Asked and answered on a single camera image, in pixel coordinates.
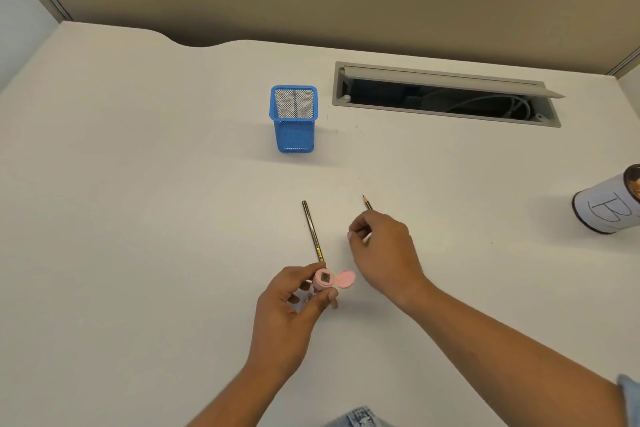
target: person's right hand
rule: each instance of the person's right hand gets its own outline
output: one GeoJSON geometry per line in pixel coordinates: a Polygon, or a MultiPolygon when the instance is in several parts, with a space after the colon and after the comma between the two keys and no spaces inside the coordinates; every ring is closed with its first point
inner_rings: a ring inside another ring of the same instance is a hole
{"type": "Polygon", "coordinates": [[[424,276],[409,229],[373,210],[359,215],[347,233],[353,260],[367,282],[404,309],[431,282],[424,276]],[[365,244],[362,239],[371,233],[365,244]]]}

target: white tabletop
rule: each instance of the white tabletop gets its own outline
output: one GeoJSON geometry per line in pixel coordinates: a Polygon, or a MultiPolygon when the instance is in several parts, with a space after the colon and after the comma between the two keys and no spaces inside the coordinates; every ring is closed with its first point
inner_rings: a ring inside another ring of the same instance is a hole
{"type": "MultiPolygon", "coordinates": [[[[599,236],[570,207],[640,162],[639,138],[609,76],[63,23],[0,96],[0,424],[185,424],[244,363],[271,277],[316,261],[300,201],[340,271],[362,193],[446,291],[640,378],[640,228],[599,236]],[[334,107],[339,60],[542,80],[562,127],[334,107]],[[313,153],[276,149],[277,84],[318,89],[313,153]]],[[[399,427],[501,424],[360,275],[340,296],[261,425],[363,404],[399,427]]]]}

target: light blue sleeve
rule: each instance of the light blue sleeve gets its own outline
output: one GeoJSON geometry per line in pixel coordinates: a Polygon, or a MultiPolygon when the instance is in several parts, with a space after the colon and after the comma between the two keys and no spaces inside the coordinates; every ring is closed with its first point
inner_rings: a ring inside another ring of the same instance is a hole
{"type": "Polygon", "coordinates": [[[627,375],[618,375],[618,384],[625,395],[628,427],[640,427],[640,383],[627,375]]]}

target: person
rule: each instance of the person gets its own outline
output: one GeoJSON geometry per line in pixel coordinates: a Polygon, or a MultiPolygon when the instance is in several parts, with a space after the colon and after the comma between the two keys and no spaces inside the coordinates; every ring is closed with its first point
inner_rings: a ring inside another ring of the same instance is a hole
{"type": "MultiPolygon", "coordinates": [[[[420,325],[508,426],[640,427],[637,383],[620,375],[616,385],[440,290],[425,277],[403,223],[366,211],[349,226],[348,239],[363,277],[420,325]]],[[[271,280],[257,302],[246,364],[188,427],[257,425],[338,295],[326,289],[299,313],[288,304],[298,302],[293,293],[308,289],[322,267],[286,267],[271,280]]],[[[389,426],[368,408],[329,425],[389,426]]]]}

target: black and gold pencil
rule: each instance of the black and gold pencil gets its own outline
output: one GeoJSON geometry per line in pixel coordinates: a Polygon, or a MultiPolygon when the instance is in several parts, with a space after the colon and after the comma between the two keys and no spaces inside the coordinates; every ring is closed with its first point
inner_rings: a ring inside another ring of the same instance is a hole
{"type": "Polygon", "coordinates": [[[367,199],[367,197],[363,194],[362,195],[362,199],[364,199],[364,205],[367,207],[367,209],[373,209],[371,206],[371,203],[369,203],[369,200],[367,199]]]}
{"type": "Polygon", "coordinates": [[[322,256],[322,250],[320,250],[320,242],[318,241],[318,237],[316,235],[316,229],[314,228],[314,222],[313,220],[311,220],[311,213],[309,213],[309,206],[307,206],[306,201],[302,201],[302,207],[304,208],[305,215],[307,216],[307,223],[309,225],[309,231],[311,232],[311,239],[314,241],[314,245],[316,246],[318,261],[324,262],[324,257],[322,256]]]}

